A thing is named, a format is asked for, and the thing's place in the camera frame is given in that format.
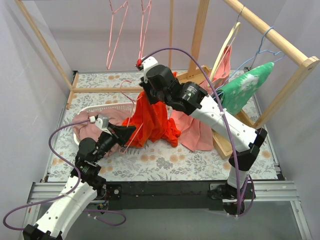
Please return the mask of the orange t shirt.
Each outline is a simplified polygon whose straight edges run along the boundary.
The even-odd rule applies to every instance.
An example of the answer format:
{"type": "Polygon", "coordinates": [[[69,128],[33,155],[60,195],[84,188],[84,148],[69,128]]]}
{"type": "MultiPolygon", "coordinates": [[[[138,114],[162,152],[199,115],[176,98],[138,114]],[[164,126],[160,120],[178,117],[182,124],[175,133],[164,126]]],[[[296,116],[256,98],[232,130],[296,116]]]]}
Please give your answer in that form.
{"type": "Polygon", "coordinates": [[[163,139],[175,148],[181,135],[175,120],[168,117],[167,106],[162,102],[150,104],[144,91],[137,97],[134,114],[126,118],[122,125],[136,127],[126,143],[129,147],[142,148],[148,140],[154,143],[163,139]]]}

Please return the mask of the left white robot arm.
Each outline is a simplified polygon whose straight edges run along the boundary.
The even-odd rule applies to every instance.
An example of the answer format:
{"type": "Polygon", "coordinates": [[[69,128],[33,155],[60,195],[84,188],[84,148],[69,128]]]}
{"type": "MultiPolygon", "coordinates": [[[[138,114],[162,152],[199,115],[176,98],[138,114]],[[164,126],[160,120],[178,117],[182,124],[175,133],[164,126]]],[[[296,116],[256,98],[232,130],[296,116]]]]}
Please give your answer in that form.
{"type": "Polygon", "coordinates": [[[35,224],[22,231],[25,240],[63,240],[72,225],[92,200],[101,200],[107,194],[106,179],[99,176],[97,162],[115,145],[124,146],[135,132],[135,126],[117,126],[109,123],[98,140],[86,137],[78,144],[75,167],[70,173],[59,198],[35,224]]]}

